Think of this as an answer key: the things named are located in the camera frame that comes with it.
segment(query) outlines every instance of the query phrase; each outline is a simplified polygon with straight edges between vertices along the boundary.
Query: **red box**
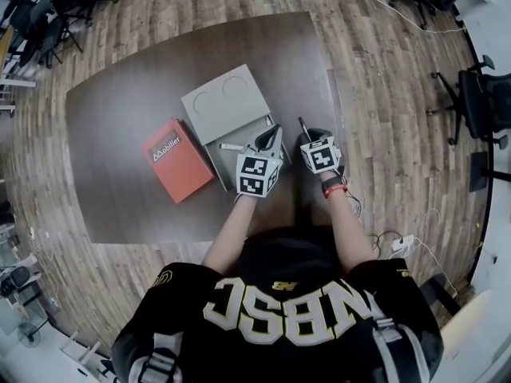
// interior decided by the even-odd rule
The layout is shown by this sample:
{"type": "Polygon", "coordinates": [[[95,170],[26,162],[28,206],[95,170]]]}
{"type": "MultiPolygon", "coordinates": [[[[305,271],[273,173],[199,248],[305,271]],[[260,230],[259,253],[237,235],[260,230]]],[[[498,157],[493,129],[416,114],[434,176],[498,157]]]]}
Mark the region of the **red box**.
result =
{"type": "Polygon", "coordinates": [[[144,143],[142,150],[176,203],[215,177],[177,119],[162,126],[144,143]]]}

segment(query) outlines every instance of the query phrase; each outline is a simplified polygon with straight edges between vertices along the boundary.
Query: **fan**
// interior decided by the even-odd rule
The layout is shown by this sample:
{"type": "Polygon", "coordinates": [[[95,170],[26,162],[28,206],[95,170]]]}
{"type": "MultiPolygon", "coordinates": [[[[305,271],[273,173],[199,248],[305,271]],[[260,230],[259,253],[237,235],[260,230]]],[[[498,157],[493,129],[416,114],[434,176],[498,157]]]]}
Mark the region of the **fan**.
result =
{"type": "Polygon", "coordinates": [[[23,322],[18,327],[18,340],[26,348],[35,348],[41,342],[41,334],[39,329],[31,323],[23,322]]]}

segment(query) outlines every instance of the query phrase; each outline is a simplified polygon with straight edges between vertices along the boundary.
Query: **black watch strap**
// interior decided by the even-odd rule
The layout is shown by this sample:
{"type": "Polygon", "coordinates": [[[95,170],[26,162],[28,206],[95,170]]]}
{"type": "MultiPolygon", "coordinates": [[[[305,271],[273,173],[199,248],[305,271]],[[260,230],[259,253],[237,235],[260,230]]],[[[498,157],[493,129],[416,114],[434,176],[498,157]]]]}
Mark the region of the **black watch strap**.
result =
{"type": "Polygon", "coordinates": [[[325,180],[321,183],[321,191],[324,193],[329,188],[332,188],[334,186],[338,186],[343,183],[343,178],[341,176],[332,177],[331,179],[325,180]]]}

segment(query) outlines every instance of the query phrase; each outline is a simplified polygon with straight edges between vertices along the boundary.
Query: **black pants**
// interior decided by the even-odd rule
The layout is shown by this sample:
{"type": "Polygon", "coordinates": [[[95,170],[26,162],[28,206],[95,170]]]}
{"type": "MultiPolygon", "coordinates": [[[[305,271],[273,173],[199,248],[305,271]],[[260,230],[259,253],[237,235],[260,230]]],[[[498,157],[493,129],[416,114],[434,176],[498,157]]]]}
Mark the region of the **black pants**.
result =
{"type": "Polygon", "coordinates": [[[6,200],[0,203],[0,225],[2,224],[14,224],[14,216],[12,213],[8,213],[12,204],[6,200]]]}

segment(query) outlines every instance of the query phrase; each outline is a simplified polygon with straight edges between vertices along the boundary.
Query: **forearm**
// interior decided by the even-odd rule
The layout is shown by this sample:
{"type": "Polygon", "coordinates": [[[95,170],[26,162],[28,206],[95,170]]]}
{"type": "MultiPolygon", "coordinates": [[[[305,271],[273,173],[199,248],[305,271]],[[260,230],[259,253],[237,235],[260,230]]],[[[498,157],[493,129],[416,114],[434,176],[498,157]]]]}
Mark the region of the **forearm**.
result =
{"type": "MultiPolygon", "coordinates": [[[[326,180],[333,173],[322,173],[321,180],[326,180]]],[[[334,228],[335,248],[343,269],[349,272],[360,263],[374,259],[373,248],[369,238],[355,216],[343,190],[333,191],[327,199],[328,208],[334,228]]]]}
{"type": "Polygon", "coordinates": [[[249,195],[242,195],[238,199],[222,230],[206,252],[202,265],[224,274],[239,258],[256,204],[257,198],[249,195]]]}

